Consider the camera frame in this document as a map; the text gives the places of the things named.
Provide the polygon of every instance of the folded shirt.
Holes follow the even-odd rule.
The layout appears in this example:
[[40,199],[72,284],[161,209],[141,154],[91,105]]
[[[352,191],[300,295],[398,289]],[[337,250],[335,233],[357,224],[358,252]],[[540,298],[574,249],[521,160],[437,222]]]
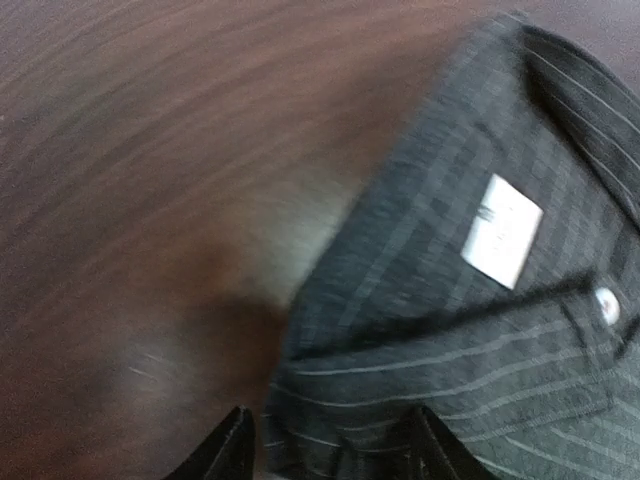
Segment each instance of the folded shirt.
[[639,152],[591,55],[475,31],[294,301],[269,469],[438,478],[410,468],[422,411],[497,478],[640,478]]

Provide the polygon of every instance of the white label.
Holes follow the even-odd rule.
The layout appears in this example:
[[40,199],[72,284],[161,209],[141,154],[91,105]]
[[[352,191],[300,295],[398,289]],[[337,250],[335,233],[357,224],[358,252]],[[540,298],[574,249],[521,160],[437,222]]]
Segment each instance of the white label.
[[541,218],[540,207],[494,175],[462,249],[462,258],[513,290]]

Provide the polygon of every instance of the dark gray shirt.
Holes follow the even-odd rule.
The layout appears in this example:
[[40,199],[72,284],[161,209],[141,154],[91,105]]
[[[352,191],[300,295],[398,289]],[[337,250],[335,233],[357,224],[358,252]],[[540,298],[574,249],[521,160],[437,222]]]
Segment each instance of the dark gray shirt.
[[[270,469],[397,477],[426,405],[499,478],[640,478],[638,152],[640,101],[597,60],[510,15],[477,30],[294,302]],[[493,175],[543,211],[513,290],[461,256]]]

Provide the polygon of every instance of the pinstripe fabric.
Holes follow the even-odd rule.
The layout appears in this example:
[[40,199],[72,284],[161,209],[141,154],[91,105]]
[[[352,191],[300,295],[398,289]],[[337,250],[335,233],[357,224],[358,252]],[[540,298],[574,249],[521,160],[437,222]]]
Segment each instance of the pinstripe fabric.
[[[639,478],[639,151],[640,101],[597,60],[518,17],[478,29],[294,302],[270,468],[406,478],[426,405],[498,478]],[[493,174],[544,211],[513,291],[460,256]]]

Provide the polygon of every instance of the wooden table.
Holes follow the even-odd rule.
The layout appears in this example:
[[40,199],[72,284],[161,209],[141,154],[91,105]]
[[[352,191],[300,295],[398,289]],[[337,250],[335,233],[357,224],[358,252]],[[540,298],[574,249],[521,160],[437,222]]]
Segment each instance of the wooden table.
[[0,0],[0,478],[158,479],[258,411],[293,292],[472,23],[526,8],[637,87],[636,5]]

